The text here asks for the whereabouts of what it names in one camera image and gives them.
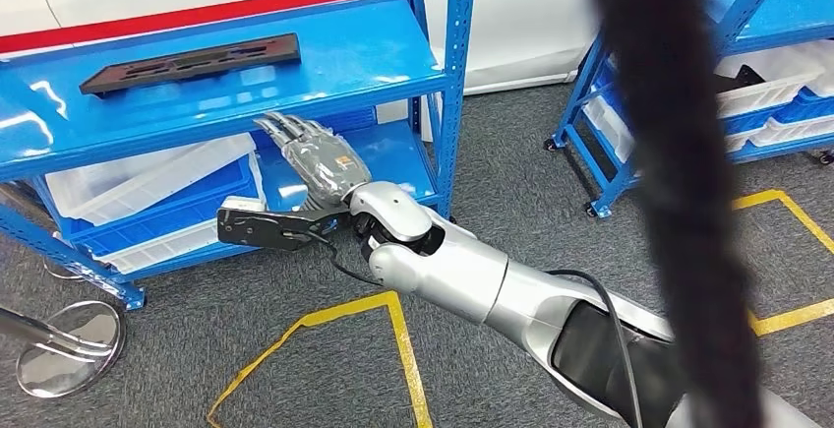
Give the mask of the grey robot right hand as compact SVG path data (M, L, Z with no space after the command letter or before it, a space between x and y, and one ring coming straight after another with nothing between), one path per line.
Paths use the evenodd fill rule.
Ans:
M359 154L343 137L315 120L270 111L255 123L307 187L302 211L339 207L355 188L372 181Z

